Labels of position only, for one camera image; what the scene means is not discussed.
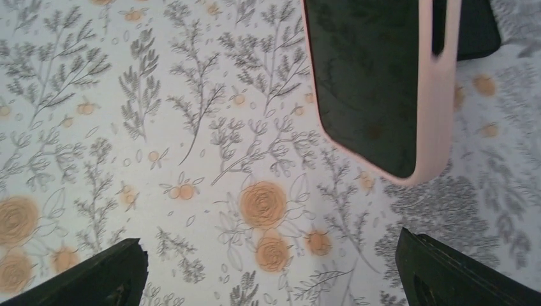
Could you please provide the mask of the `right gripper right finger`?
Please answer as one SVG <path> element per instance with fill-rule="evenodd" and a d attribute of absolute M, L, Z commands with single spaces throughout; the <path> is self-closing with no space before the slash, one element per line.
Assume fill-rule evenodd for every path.
<path fill-rule="evenodd" d="M 410 305 L 540 305 L 540 293 L 426 234 L 402 228 L 395 261 Z"/>

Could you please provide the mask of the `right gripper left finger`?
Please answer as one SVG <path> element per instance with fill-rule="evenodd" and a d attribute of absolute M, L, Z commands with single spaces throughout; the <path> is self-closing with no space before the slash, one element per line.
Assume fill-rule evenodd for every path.
<path fill-rule="evenodd" d="M 140 304 L 149 260 L 139 238 L 126 238 L 1 305 Z"/>

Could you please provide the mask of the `pink phone case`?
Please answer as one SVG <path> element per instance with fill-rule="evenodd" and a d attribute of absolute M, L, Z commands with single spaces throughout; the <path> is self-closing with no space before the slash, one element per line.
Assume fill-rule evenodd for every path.
<path fill-rule="evenodd" d="M 313 62 L 310 53 L 309 33 L 305 3 L 302 17 L 306 31 L 307 50 L 311 62 L 313 94 L 320 126 L 326 137 L 338 148 L 351 154 L 377 174 L 395 184 L 412 186 L 438 176 L 446 167 L 451 145 L 453 125 L 454 86 L 457 61 L 460 1 L 446 1 L 444 47 L 438 56 L 432 53 L 433 1 L 419 2 L 419 57 L 417 87 L 417 144 L 416 164 L 413 173 L 399 178 L 383 171 L 364 158 L 350 152 L 333 141 L 324 131 L 317 102 Z"/>

